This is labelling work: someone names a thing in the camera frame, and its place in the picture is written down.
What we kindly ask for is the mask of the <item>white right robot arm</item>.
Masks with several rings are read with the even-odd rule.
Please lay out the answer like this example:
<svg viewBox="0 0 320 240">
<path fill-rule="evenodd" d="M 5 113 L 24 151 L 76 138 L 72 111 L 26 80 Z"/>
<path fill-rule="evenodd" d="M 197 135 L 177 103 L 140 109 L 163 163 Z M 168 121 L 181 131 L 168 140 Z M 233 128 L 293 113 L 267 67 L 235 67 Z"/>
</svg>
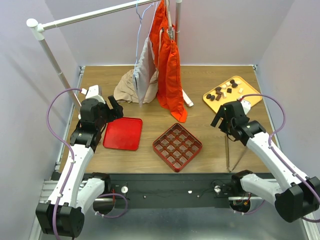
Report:
<svg viewBox="0 0 320 240">
<path fill-rule="evenodd" d="M 299 170 L 274 144 L 265 128 L 247 117 L 239 100 L 221 105 L 211 126 L 250 149 L 276 179 L 276 182 L 269 182 L 252 171 L 243 170 L 231 177 L 229 185 L 234 195 L 251 193 L 262 198 L 288 223 L 304 219 L 319 209 L 320 180 Z"/>
</svg>

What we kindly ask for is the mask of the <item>metal tongs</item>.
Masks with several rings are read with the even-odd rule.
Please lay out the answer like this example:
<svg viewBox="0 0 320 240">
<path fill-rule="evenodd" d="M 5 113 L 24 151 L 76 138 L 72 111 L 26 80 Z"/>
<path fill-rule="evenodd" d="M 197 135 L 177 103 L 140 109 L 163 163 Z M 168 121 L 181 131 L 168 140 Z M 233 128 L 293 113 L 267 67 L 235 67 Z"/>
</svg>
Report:
<svg viewBox="0 0 320 240">
<path fill-rule="evenodd" d="M 240 149 L 234 150 L 230 147 L 230 137 L 226 134 L 224 136 L 225 143 L 225 166 L 228 173 L 234 172 L 241 160 L 248 151 L 246 146 L 241 146 Z"/>
</svg>

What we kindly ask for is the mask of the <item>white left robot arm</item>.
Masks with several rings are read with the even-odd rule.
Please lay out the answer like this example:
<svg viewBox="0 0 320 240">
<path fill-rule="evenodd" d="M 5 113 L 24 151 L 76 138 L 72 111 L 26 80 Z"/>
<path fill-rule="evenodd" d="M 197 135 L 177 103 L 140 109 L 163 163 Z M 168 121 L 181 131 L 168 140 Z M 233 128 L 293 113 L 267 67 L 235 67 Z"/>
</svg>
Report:
<svg viewBox="0 0 320 240">
<path fill-rule="evenodd" d="M 45 203 L 36 207 L 41 230 L 56 239 L 77 238 L 84 226 L 85 214 L 97 197 L 113 196 L 111 179 L 106 173 L 96 172 L 83 188 L 85 170 L 93 157 L 108 123 L 124 116 L 123 107 L 111 95 L 111 106 L 104 100 L 89 97 L 82 101 L 80 120 L 66 144 L 67 161 L 60 178 Z"/>
</svg>

